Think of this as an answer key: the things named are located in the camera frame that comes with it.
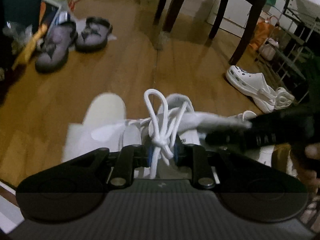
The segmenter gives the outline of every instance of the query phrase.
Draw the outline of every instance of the wooden floor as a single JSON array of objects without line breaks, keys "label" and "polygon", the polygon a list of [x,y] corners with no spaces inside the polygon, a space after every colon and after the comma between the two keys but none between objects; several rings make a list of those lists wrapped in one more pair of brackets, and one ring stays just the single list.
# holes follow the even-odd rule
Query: wooden floor
[{"label": "wooden floor", "polygon": [[[212,44],[206,44],[211,25],[181,15],[171,38],[157,51],[154,13],[141,9],[137,0],[81,0],[75,15],[108,18],[117,40],[97,53],[71,52],[67,64],[52,74],[37,73],[33,60],[10,87],[0,107],[1,180],[17,186],[25,177],[59,164],[68,124],[81,123],[90,102],[102,92],[121,96],[128,118],[148,116],[143,93],[149,88],[165,96],[185,94],[196,111],[260,113],[224,78],[238,37],[219,30]],[[249,53],[238,65],[258,71]]]}]

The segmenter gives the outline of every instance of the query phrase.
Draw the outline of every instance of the white cabinet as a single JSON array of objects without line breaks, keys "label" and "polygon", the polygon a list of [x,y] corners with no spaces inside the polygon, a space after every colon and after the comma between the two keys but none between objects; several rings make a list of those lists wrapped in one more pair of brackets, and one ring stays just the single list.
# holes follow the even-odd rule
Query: white cabinet
[{"label": "white cabinet", "polygon": [[[219,4],[220,0],[215,0],[207,19],[208,23],[214,23]],[[251,4],[246,0],[229,0],[220,28],[242,37],[244,27],[248,20],[250,8]]]}]

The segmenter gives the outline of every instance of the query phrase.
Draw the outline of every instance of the gray slipper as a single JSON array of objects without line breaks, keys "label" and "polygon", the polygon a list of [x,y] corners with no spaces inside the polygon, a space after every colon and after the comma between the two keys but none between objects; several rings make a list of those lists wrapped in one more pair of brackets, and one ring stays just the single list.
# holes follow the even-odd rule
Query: gray slipper
[{"label": "gray slipper", "polygon": [[93,52],[103,49],[111,32],[112,25],[108,20],[99,17],[87,18],[85,28],[76,40],[76,50]]},{"label": "gray slipper", "polygon": [[36,61],[36,70],[51,73],[62,68],[68,60],[69,47],[77,37],[75,22],[64,22],[52,28],[44,41],[43,53]]}]

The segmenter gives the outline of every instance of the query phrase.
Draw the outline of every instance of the white sneaker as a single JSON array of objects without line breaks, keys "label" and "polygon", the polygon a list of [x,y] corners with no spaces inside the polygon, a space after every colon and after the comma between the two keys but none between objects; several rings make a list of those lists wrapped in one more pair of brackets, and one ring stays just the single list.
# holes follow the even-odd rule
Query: white sneaker
[{"label": "white sneaker", "polygon": [[[155,115],[149,100],[149,95],[158,96],[162,101],[158,116]],[[107,147],[111,152],[120,151],[127,144],[143,143],[150,135],[155,146],[151,168],[143,169],[142,177],[154,179],[157,175],[158,160],[160,165],[169,168],[160,168],[158,177],[172,178],[174,176],[189,176],[188,172],[178,170],[173,161],[173,146],[176,134],[186,144],[200,144],[197,129],[210,132],[225,128],[249,128],[251,123],[235,118],[221,117],[216,114],[195,112],[188,97],[172,94],[167,99],[157,90],[149,89],[144,94],[144,100],[150,118],[139,120],[112,120],[98,125],[94,118],[94,126],[89,124],[75,124],[73,132],[68,133],[63,161],[83,155],[100,147]]]},{"label": "white sneaker", "polygon": [[294,96],[291,95],[283,87],[277,88],[276,94],[277,94],[276,104],[275,104],[276,110],[287,108],[294,101]]},{"label": "white sneaker", "polygon": [[248,73],[237,66],[231,66],[226,78],[237,90],[252,97],[264,113],[271,113],[276,104],[276,92],[267,85],[262,73]]}]

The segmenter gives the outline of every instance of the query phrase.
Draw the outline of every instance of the plastic bag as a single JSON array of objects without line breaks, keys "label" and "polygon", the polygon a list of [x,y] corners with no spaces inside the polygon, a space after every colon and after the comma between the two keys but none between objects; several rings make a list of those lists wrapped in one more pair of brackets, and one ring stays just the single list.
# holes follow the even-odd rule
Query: plastic bag
[{"label": "plastic bag", "polygon": [[2,32],[5,36],[14,40],[14,42],[11,44],[13,55],[18,54],[33,35],[32,25],[29,25],[26,28],[22,24],[16,22],[7,22],[6,27],[2,29]]},{"label": "plastic bag", "polygon": [[276,50],[273,48],[272,45],[275,46],[276,48],[279,48],[278,42],[276,42],[272,38],[266,38],[263,45],[260,46],[259,48],[261,56],[268,61],[272,60],[274,55],[276,54]]},{"label": "plastic bag", "polygon": [[260,20],[257,23],[257,29],[254,32],[254,38],[250,41],[249,44],[254,50],[258,50],[263,42],[269,37],[274,28],[276,28],[271,24],[272,17],[276,18],[278,21],[277,17],[271,16],[270,18],[266,20]]}]

